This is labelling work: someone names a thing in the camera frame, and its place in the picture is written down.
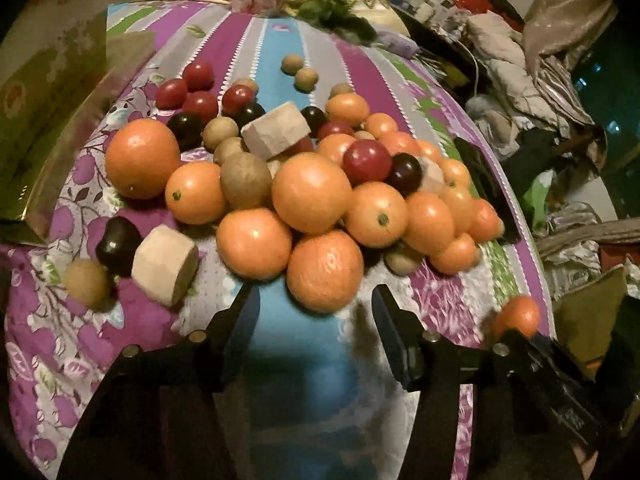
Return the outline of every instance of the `red cherry tomato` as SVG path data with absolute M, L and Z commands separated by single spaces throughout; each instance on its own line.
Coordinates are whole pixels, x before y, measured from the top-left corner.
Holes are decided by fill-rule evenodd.
M 381 142 L 356 140 L 344 152 L 342 167 L 352 184 L 385 180 L 391 171 L 391 155 Z
M 211 90 L 214 83 L 213 68 L 207 61 L 192 61 L 182 71 L 189 92 Z
M 286 156 L 294 156 L 302 152 L 314 152 L 314 143 L 309 136 L 304 136 L 293 146 L 289 146 L 284 150 L 283 154 Z
M 353 128 L 349 124 L 349 121 L 345 121 L 344 119 L 333 119 L 324 123 L 318 129 L 318 142 L 333 134 L 353 135 Z
M 187 98 L 187 83 L 184 79 L 169 79 L 156 92 L 156 106 L 159 110 L 177 110 Z
M 233 85 L 222 96 L 222 109 L 233 117 L 238 112 L 255 101 L 255 92 L 245 85 Z
M 207 124 L 218 116 L 218 99 L 209 92 L 194 92 L 187 96 L 182 111 L 197 114 Z

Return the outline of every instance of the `green leafy vegetable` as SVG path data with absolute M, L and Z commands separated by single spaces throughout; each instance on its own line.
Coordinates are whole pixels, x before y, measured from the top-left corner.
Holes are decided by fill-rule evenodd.
M 364 18 L 351 12 L 345 0 L 309 0 L 298 7 L 298 18 L 309 25 L 334 32 L 355 44 L 371 44 L 376 31 Z

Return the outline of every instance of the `green stripe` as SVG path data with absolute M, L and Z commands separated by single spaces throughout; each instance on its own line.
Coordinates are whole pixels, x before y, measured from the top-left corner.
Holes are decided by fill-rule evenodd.
M 516 281 L 507 254 L 504 248 L 494 241 L 484 244 L 486 254 L 489 256 L 491 274 L 494 277 L 494 296 L 499 306 L 503 306 L 514 296 L 517 296 L 518 282 Z
M 431 91 L 431 88 L 427 84 L 427 82 L 420 76 L 416 75 L 415 72 L 413 72 L 407 65 L 405 65 L 390 52 L 387 52 L 386 50 L 380 50 L 380 52 L 391 62 L 394 67 L 396 67 L 396 70 L 401 73 L 402 77 L 404 77 L 406 81 L 412 81 L 416 83 L 420 88 L 422 88 L 422 90 L 424 90 L 425 94 L 427 94 L 427 97 L 417 99 L 417 101 L 418 108 L 427 119 L 427 121 L 429 121 L 431 127 L 439 134 L 449 134 L 450 132 L 447 130 L 445 124 L 431 116 L 430 110 L 434 108 L 440 108 L 440 106 L 436 102 L 434 102 L 433 99 L 431 99 L 431 95 L 433 94 L 433 92 Z
M 426 117 L 426 119 L 431 123 L 433 129 L 438 133 L 438 137 L 440 139 L 440 143 L 449 158 L 455 158 L 456 160 L 462 161 L 460 157 L 460 153 L 456 148 L 456 145 L 453 143 L 452 137 L 455 136 L 455 132 L 450 132 L 447 130 L 447 127 L 440 121 L 432 118 L 430 116 L 430 110 L 433 108 L 440 108 L 440 105 L 433 101 L 431 96 L 433 92 L 431 91 L 428 83 L 417 75 L 413 70 L 411 70 L 405 63 L 399 60 L 393 54 L 389 52 L 382 51 L 382 54 L 392 63 L 394 67 L 401 73 L 402 77 L 406 81 L 412 81 L 416 83 L 420 88 L 422 88 L 429 97 L 418 99 L 418 106 L 422 114 Z M 478 192 L 476 191 L 475 186 L 471 185 L 470 189 L 473 196 L 478 197 Z M 494 296 L 497 304 L 499 306 L 503 306 L 507 301 L 509 301 L 513 296 L 519 294 L 518 291 L 518 282 L 511 270 L 511 264 L 505 253 L 502 246 L 496 242 L 492 241 L 484 244 L 484 250 L 489 259 L 489 264 L 491 267 L 491 275 L 494 281 Z
M 122 34 L 126 32 L 126 30 L 133 25 L 137 20 L 141 20 L 142 18 L 146 18 L 152 12 L 156 12 L 153 7 L 143 7 L 140 10 L 137 10 L 133 14 L 130 14 L 126 18 L 123 18 L 118 23 L 113 25 L 109 30 L 107 30 L 107 38 L 110 36 L 114 36 L 115 34 Z

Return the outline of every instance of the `potato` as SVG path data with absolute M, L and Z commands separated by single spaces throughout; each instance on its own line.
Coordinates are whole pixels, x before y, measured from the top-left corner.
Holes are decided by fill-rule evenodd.
M 402 242 L 385 251 L 385 263 L 392 273 L 398 276 L 406 276 L 418 270 L 424 254 L 406 246 Z
M 329 99 L 335 97 L 340 94 L 352 94 L 353 88 L 347 83 L 338 83 L 331 88 L 331 93 L 329 94 Z
M 107 270 L 95 260 L 76 258 L 66 268 L 62 285 L 68 296 L 92 310 L 108 310 L 105 300 L 111 292 L 111 280 Z
M 231 137 L 229 139 L 225 139 L 216 148 L 216 151 L 213 153 L 214 158 L 219 166 L 225 163 L 225 161 L 235 153 L 248 152 L 244 140 L 242 137 Z
M 238 125 L 230 117 L 216 117 L 209 121 L 202 131 L 202 142 L 208 152 L 215 152 L 223 140 L 237 137 L 240 134 Z
M 220 187 L 233 209 L 265 206 L 271 197 L 271 172 L 259 156 L 236 153 L 222 165 Z
M 298 70 L 300 70 L 305 65 L 305 59 L 300 57 L 298 54 L 289 54 L 282 58 L 282 64 L 280 68 L 285 74 L 296 75 Z
M 319 75 L 312 68 L 301 68 L 296 73 L 296 78 L 294 79 L 294 85 L 298 90 L 304 93 L 311 92 L 318 83 Z
M 249 77 L 241 77 L 240 79 L 236 79 L 231 86 L 234 86 L 234 85 L 248 86 L 251 90 L 255 92 L 256 95 L 258 95 L 258 90 L 260 89 L 260 87 L 258 86 L 258 83 Z
M 353 134 L 353 136 L 356 139 L 372 139 L 372 140 L 376 140 L 376 138 L 371 135 L 369 132 L 366 132 L 365 130 L 360 130 L 359 132 L 355 132 Z

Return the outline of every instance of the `orange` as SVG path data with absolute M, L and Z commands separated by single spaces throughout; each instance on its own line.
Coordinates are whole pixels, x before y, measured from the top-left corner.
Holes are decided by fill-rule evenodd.
M 399 240 L 409 222 L 402 195 L 389 184 L 366 182 L 353 190 L 344 227 L 360 244 L 373 249 Z
M 442 160 L 442 154 L 435 145 L 421 139 L 415 139 L 415 142 L 417 142 L 418 146 L 420 146 L 420 152 L 422 153 L 422 156 L 430 158 L 436 164 L 440 164 L 440 161 Z
M 339 94 L 326 102 L 329 120 L 344 119 L 351 126 L 359 126 L 369 116 L 369 104 L 358 94 Z
M 419 253 L 437 254 L 453 241 L 455 225 L 447 205 L 434 195 L 416 191 L 406 198 L 409 223 L 402 240 Z
M 363 275 L 360 248 L 334 230 L 299 241 L 289 259 L 287 286 L 303 306 L 329 314 L 356 297 Z
M 311 152 L 287 160 L 271 186 L 271 199 L 280 218 L 311 234 L 331 229 L 347 211 L 352 193 L 340 166 Z
M 501 337 L 514 328 L 526 337 L 533 337 L 540 324 L 540 307 L 530 296 L 516 296 L 507 303 L 494 321 L 494 334 Z
M 442 176 L 447 183 L 455 182 L 459 186 L 471 186 L 471 175 L 462 162 L 454 158 L 443 157 L 438 163 L 442 170 Z
M 495 212 L 494 206 L 482 198 L 476 199 L 474 204 L 476 212 L 468 233 L 476 244 L 483 244 L 502 236 L 504 234 L 504 223 L 500 220 L 498 213 Z
M 430 256 L 429 262 L 443 274 L 455 274 L 474 267 L 482 253 L 471 236 L 462 233 L 441 253 Z
M 451 211 L 453 223 L 456 226 L 456 236 L 469 231 L 476 214 L 476 202 L 469 193 L 468 186 L 445 184 L 438 196 Z
M 385 145 L 391 155 L 396 153 L 411 153 L 420 156 L 420 146 L 416 140 L 404 132 L 389 132 L 378 139 Z
M 202 225 L 219 220 L 226 211 L 219 165 L 208 160 L 187 162 L 169 178 L 164 200 L 179 222 Z
M 398 131 L 398 123 L 394 118 L 383 113 L 371 114 L 364 121 L 364 129 L 367 130 L 374 138 L 379 139 L 384 134 Z
M 291 253 L 291 229 L 266 208 L 243 209 L 226 215 L 216 232 L 220 258 L 238 276 L 272 280 Z
M 316 153 L 325 156 L 338 166 L 341 166 L 344 152 L 346 152 L 347 148 L 355 141 L 355 137 L 347 134 L 331 134 L 320 141 L 316 148 Z
M 136 119 L 121 128 L 104 155 L 107 178 L 122 196 L 148 200 L 164 190 L 180 166 L 180 148 L 160 121 Z

